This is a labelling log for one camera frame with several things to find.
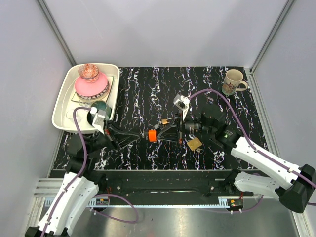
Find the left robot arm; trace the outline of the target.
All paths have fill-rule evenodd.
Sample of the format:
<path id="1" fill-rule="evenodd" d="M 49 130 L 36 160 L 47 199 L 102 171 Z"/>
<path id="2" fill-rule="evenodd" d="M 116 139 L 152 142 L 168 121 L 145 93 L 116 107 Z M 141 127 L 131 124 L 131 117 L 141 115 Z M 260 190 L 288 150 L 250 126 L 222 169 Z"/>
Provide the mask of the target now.
<path id="1" fill-rule="evenodd" d="M 77 122 L 75 126 L 82 145 L 83 158 L 79 160 L 79 165 L 68 164 L 69 170 L 64 175 L 52 205 L 37 226 L 27 228 L 26 237 L 70 237 L 77 221 L 94 197 L 119 198 L 134 210 L 136 217 L 133 221 L 112 216 L 108 218 L 128 224 L 136 224 L 139 221 L 139 213 L 131 202 L 122 196 L 105 193 L 105 177 L 95 174 L 94 165 L 88 161 L 87 145 Z"/>

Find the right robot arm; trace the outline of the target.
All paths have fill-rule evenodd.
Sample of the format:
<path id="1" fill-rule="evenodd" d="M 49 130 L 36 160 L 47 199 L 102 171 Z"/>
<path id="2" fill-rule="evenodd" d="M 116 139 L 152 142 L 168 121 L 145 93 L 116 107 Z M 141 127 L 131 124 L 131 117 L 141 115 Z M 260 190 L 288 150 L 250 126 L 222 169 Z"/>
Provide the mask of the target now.
<path id="1" fill-rule="evenodd" d="M 287 209 L 303 213 L 315 190 L 316 170 L 305 164 L 287 162 L 251 141 L 238 129 L 225 124 L 217 105 L 203 108 L 200 118 L 186 119 L 183 109 L 165 127 L 149 132 L 149 141 L 182 143 L 185 134 L 202 134 L 225 153 L 258 168 L 265 176 L 233 171 L 224 183 L 228 195 L 252 192 L 277 199 Z"/>

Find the orange black padlock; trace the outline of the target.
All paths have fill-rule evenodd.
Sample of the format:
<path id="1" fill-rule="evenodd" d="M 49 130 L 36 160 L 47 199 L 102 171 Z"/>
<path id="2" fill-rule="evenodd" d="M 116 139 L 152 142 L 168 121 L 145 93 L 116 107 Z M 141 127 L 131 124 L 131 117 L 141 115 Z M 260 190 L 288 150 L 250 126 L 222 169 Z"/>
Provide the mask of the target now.
<path id="1" fill-rule="evenodd" d="M 157 131 L 156 130 L 149 130 L 148 131 L 148 139 L 150 142 L 157 141 Z"/>

